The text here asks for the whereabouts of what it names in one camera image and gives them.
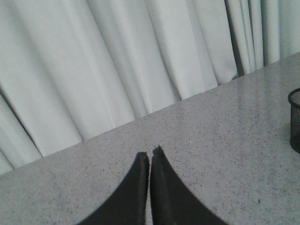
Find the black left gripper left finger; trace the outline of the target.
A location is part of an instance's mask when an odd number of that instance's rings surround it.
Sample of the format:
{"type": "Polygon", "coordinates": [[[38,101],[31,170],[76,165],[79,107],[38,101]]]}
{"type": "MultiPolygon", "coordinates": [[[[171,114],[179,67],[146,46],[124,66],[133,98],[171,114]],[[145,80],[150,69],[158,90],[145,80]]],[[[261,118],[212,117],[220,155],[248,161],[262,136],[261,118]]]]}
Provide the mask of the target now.
{"type": "Polygon", "coordinates": [[[150,162],[138,152],[125,178],[111,196],[81,225],[143,225],[148,192],[150,162]]]}

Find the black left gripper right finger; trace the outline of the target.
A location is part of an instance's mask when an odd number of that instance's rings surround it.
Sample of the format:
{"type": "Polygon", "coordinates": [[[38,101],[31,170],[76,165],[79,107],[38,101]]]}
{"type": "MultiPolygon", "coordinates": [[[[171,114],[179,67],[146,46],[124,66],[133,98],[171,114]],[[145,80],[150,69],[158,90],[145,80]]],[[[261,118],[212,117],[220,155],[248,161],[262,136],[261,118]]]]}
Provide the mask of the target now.
{"type": "Polygon", "coordinates": [[[150,201],[154,225],[225,225],[185,186],[163,149],[153,150],[150,201]]]}

